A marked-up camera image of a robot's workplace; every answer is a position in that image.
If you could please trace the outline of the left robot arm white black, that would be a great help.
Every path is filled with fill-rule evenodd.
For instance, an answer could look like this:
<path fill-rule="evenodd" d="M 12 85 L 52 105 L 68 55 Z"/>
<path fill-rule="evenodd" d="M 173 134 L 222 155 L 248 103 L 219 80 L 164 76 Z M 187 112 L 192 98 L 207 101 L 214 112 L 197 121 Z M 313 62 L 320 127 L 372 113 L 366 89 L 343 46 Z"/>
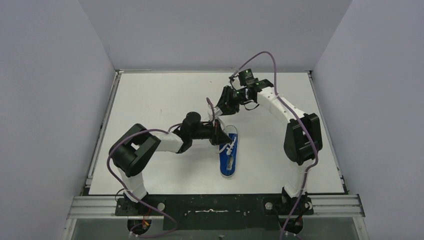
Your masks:
<path fill-rule="evenodd" d="M 233 150 L 237 137 L 226 133 L 218 119 L 202 121 L 197 112 L 189 112 L 172 132 L 146 129 L 134 124 L 109 150 L 108 159 L 118 168 L 119 182 L 133 212 L 143 213 L 148 207 L 148 192 L 144 185 L 143 170 L 155 152 L 182 154 L 194 140 L 209 140 L 212 146 Z"/>

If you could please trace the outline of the white shoelace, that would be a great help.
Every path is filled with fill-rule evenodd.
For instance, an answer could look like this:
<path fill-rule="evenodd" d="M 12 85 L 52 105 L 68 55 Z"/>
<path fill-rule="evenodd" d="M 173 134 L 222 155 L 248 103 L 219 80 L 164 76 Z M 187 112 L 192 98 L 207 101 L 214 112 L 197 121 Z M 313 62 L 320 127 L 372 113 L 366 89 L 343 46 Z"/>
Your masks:
<path fill-rule="evenodd" d="M 222 153 L 225 152 L 228 156 L 230 156 L 232 154 L 232 151 L 234 149 L 234 147 L 236 146 L 236 140 L 238 140 L 239 137 L 239 133 L 237 128 L 234 125 L 231 124 L 225 124 L 223 122 L 223 120 L 220 119 L 220 117 L 218 117 L 216 120 L 218 120 L 221 124 L 221 128 L 222 130 L 228 135 L 230 136 L 231 134 L 234 134 L 232 138 L 232 142 L 231 143 L 227 143 L 227 144 L 223 144 L 223 146 L 218 146 L 218 149 L 216 151 L 216 153 Z"/>

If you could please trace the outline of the blue canvas sneaker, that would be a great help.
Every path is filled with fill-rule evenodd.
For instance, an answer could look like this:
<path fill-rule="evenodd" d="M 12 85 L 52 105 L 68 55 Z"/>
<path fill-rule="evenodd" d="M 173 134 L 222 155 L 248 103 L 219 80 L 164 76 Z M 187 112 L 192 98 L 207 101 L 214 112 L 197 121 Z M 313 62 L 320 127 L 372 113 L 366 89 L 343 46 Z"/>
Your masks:
<path fill-rule="evenodd" d="M 219 153 L 219 170 L 223 177 L 229 178 L 235 174 L 239 139 L 240 136 L 238 134 L 238 140 L 235 142 L 235 147 L 231 155 L 227 155 L 225 152 Z"/>

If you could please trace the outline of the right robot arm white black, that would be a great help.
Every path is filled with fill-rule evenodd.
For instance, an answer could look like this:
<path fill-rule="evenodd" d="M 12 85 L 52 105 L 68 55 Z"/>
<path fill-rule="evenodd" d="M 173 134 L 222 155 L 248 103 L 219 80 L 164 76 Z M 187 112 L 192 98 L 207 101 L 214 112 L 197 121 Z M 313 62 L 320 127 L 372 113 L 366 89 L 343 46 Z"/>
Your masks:
<path fill-rule="evenodd" d="M 209 117 L 234 115 L 240 106 L 255 103 L 268 110 L 286 125 L 283 149 L 294 164 L 294 176 L 283 187 L 282 209 L 295 213 L 301 207 L 299 196 L 306 194 L 307 174 L 318 163 L 318 152 L 323 147 L 320 118 L 306 113 L 285 99 L 277 91 L 277 82 L 254 77 L 250 68 L 230 76 L 230 83 L 238 78 L 239 88 L 232 84 L 222 90 L 218 103 L 209 108 Z"/>

